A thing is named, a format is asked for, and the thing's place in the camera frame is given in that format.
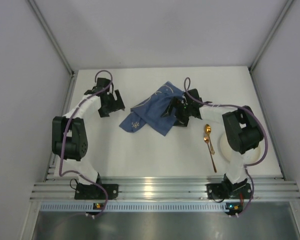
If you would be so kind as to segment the blue cloth placemat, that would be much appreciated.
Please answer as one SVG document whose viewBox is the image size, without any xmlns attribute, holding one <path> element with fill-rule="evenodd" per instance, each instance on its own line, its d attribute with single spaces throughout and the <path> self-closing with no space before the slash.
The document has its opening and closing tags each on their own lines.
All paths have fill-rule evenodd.
<svg viewBox="0 0 300 240">
<path fill-rule="evenodd" d="M 130 114 L 120 123 L 119 127 L 127 133 L 135 133 L 149 125 L 162 136 L 166 136 L 173 127 L 176 117 L 162 117 L 173 98 L 181 100 L 183 91 L 167 81 L 151 96 L 130 109 Z"/>
</svg>

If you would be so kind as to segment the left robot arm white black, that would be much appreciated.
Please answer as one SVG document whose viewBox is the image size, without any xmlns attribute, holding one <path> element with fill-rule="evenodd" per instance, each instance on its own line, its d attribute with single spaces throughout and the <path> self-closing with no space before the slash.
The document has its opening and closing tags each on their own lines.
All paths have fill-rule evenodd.
<svg viewBox="0 0 300 240">
<path fill-rule="evenodd" d="M 119 90 L 114 89 L 113 77 L 95 77 L 94 86 L 84 92 L 79 103 L 68 113 L 52 120 L 52 152 L 59 156 L 58 176 L 75 174 L 82 190 L 104 192 L 100 174 L 84 160 L 88 151 L 86 120 L 97 113 L 107 118 L 111 113 L 124 110 Z"/>
</svg>

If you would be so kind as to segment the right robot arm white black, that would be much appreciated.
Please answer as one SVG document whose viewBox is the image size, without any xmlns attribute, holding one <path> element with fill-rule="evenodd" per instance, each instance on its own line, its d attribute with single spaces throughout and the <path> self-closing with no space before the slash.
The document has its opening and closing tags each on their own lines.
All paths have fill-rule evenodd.
<svg viewBox="0 0 300 240">
<path fill-rule="evenodd" d="M 218 199 L 237 198 L 240 194 L 245 198 L 251 196 L 252 187 L 248 184 L 247 168 L 261 163 L 266 153 L 256 162 L 250 163 L 249 160 L 259 143 L 268 141 L 265 130 L 252 109 L 247 105 L 203 102 L 198 90 L 194 88 L 186 90 L 181 99 L 172 98 L 161 117 L 170 115 L 176 118 L 176 126 L 186 127 L 190 117 L 223 125 L 227 146 L 231 149 L 229 166 L 221 183 L 210 184 L 208 190 Z"/>
</svg>

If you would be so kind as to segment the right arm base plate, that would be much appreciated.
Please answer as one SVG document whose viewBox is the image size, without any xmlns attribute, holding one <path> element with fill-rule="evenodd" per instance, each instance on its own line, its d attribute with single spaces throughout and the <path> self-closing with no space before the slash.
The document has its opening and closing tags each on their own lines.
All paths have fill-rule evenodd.
<svg viewBox="0 0 300 240">
<path fill-rule="evenodd" d="M 239 200 L 243 197 L 248 200 L 252 195 L 252 188 L 249 183 L 243 184 L 230 184 L 222 183 L 209 183 L 206 185 L 206 190 L 209 200 Z"/>
</svg>

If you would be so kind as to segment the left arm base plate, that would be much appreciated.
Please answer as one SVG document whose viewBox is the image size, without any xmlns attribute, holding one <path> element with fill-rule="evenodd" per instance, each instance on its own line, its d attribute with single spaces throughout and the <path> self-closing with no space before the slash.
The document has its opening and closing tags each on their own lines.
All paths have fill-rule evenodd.
<svg viewBox="0 0 300 240">
<path fill-rule="evenodd" d="M 118 197 L 119 185 L 118 184 L 102 184 L 101 185 L 109 200 L 113 200 Z M 102 189 L 95 185 L 84 185 L 79 183 L 75 188 L 75 200 L 105 200 L 106 194 Z"/>
</svg>

